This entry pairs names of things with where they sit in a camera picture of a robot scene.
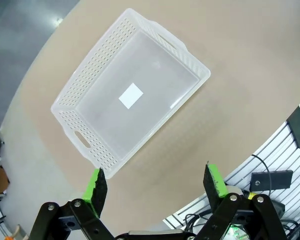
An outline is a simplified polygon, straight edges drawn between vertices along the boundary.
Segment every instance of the basket handle hole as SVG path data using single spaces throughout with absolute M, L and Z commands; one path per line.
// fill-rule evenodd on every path
M 91 148 L 91 145 L 88 143 L 88 141 L 85 139 L 85 137 L 82 136 L 81 132 L 79 132 L 79 131 L 74 131 L 74 134 L 76 135 L 76 137 L 80 140 L 80 142 L 82 142 L 82 144 L 83 144 L 86 148 L 88 148 L 88 149 Z
M 162 40 L 164 40 L 167 44 L 169 44 L 171 47 L 173 47 L 175 50 L 177 50 L 176 49 L 176 47 L 171 43 L 171 42 L 169 42 L 167 39 L 165 39 L 163 36 L 161 36 L 159 33 L 158 33 L 158 36 L 162 39 Z

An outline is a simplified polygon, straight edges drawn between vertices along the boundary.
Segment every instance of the table surface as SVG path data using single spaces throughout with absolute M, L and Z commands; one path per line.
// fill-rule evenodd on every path
M 127 8 L 182 40 L 211 77 L 108 181 L 101 219 L 114 233 L 145 229 L 202 195 L 207 161 L 228 175 L 300 103 L 300 1 L 81 0 L 20 86 L 22 107 L 76 189 L 94 167 L 50 107 Z

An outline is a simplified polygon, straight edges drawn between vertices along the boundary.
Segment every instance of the white plastic basket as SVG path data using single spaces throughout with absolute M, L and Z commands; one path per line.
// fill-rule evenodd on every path
M 182 41 L 129 8 L 83 59 L 51 111 L 109 179 L 209 77 Z

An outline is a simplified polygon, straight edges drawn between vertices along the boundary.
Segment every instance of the metal bolt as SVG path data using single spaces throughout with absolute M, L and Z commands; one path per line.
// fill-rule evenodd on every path
M 256 200 L 261 204 L 264 202 L 264 198 L 262 196 L 259 196 Z
M 74 206 L 75 206 L 75 207 L 80 207 L 80 206 L 81 206 L 81 202 L 80 202 L 80 201 L 76 201 L 76 202 L 74 203 Z
M 49 206 L 48 206 L 48 210 L 49 210 L 49 211 L 52 211 L 53 209 L 55 209 L 55 206 L 53 206 L 53 205 L 49 205 Z
M 230 200 L 231 200 L 231 201 L 237 201 L 237 199 L 238 199 L 238 198 L 237 198 L 236 195 L 231 195 L 231 196 L 230 196 Z

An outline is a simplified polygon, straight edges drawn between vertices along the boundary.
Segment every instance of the white paper square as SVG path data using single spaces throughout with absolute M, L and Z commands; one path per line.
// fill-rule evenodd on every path
M 143 95 L 144 93 L 132 83 L 122 95 L 119 100 L 125 105 L 127 109 L 130 109 L 133 104 Z

